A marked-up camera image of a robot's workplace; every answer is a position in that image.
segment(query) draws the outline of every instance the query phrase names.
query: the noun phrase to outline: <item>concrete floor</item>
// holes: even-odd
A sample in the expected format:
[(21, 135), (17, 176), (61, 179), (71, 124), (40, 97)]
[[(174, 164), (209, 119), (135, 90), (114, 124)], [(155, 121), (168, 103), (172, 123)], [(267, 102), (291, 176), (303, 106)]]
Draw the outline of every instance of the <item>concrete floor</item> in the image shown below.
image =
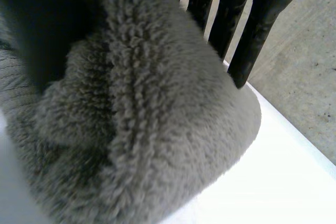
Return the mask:
[[(181, 0), (184, 7), (187, 2)], [(251, 4), (229, 48), (229, 62)], [(206, 38), (217, 5), (214, 0)], [(274, 24), (249, 82), (336, 164), (336, 0), (294, 0)]]

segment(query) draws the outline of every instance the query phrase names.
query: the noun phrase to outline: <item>gray sherpa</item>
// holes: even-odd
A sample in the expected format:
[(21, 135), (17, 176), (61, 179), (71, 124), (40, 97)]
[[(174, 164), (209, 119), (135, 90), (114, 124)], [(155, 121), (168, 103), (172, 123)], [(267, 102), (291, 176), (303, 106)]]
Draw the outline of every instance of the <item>gray sherpa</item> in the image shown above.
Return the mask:
[(88, 1), (95, 27), (42, 97), (1, 46), (7, 131), (55, 223), (154, 224), (239, 160), (260, 106), (177, 0)]

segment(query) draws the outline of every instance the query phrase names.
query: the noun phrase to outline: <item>faux fur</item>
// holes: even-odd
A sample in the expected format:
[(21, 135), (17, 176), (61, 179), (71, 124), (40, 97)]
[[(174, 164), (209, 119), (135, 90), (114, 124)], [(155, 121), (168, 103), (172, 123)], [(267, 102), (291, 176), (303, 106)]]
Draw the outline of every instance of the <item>faux fur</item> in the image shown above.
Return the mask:
[(238, 161), (260, 106), (235, 88), (177, 0), (89, 4), (92, 32), (42, 97), (1, 47), (8, 133), (55, 223), (157, 223)]

